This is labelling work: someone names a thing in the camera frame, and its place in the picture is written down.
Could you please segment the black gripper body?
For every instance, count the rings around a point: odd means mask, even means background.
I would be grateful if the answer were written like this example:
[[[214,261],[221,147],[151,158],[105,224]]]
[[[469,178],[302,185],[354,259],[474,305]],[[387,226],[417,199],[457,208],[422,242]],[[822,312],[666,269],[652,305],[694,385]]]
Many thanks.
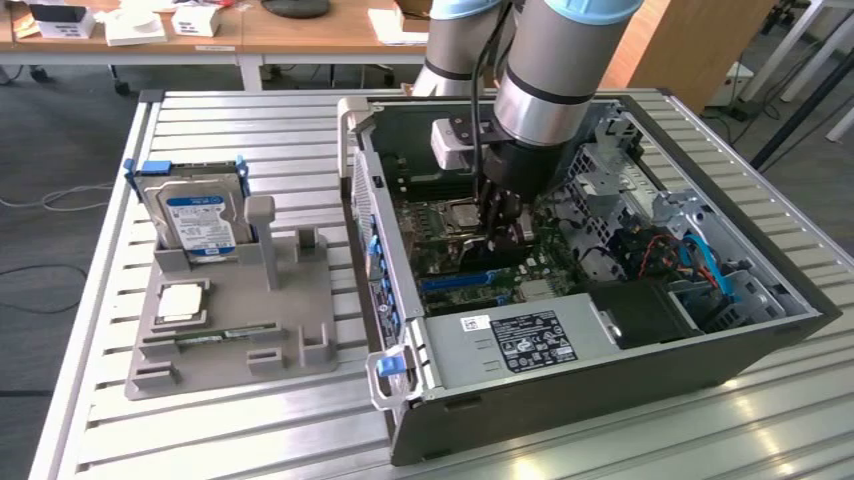
[[[536,147],[517,141],[486,147],[484,173],[504,190],[532,203],[546,190],[562,157],[562,147]]]

